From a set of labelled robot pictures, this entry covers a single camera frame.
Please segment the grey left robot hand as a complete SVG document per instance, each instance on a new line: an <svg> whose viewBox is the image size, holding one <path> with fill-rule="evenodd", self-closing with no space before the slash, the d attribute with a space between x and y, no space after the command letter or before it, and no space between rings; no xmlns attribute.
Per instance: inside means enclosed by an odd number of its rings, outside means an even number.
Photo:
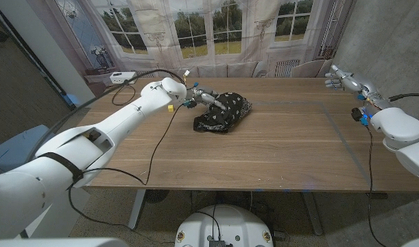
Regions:
<svg viewBox="0 0 419 247"><path fill-rule="evenodd" d="M226 107L217 100L219 93L214 91L211 87L200 86L195 83L194 86L187 89L187 96L185 97L184 105L187 108L194 108L198 104L205 106L214 104L222 110L226 110Z"/></svg>

